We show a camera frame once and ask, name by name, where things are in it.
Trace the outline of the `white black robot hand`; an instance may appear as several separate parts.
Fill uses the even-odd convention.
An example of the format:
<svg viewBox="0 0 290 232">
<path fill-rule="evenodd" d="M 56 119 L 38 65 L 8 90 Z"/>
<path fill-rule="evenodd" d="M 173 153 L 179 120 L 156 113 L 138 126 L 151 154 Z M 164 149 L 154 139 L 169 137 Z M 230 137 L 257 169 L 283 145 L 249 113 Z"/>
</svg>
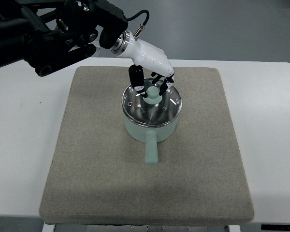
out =
<svg viewBox="0 0 290 232">
<path fill-rule="evenodd" d="M 111 51 L 119 58 L 130 58 L 132 60 L 133 65 L 128 70 L 130 84 L 143 98 L 148 97 L 143 69 L 152 72 L 151 76 L 154 77 L 153 84 L 162 77 L 164 78 L 162 85 L 159 87 L 160 96 L 173 85 L 174 69 L 164 51 L 141 39 L 135 39 L 132 32 L 123 32 L 111 48 Z"/>
</svg>

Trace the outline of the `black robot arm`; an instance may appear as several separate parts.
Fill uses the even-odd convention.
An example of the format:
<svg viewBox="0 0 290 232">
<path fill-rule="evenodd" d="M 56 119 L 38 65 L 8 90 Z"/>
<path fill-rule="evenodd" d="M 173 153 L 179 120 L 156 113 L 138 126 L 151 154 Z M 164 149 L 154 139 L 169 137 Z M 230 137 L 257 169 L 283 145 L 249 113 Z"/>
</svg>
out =
<svg viewBox="0 0 290 232">
<path fill-rule="evenodd" d="M 128 27 L 106 0 L 0 0 L 0 67 L 26 61 L 46 76 L 111 48 Z"/>
</svg>

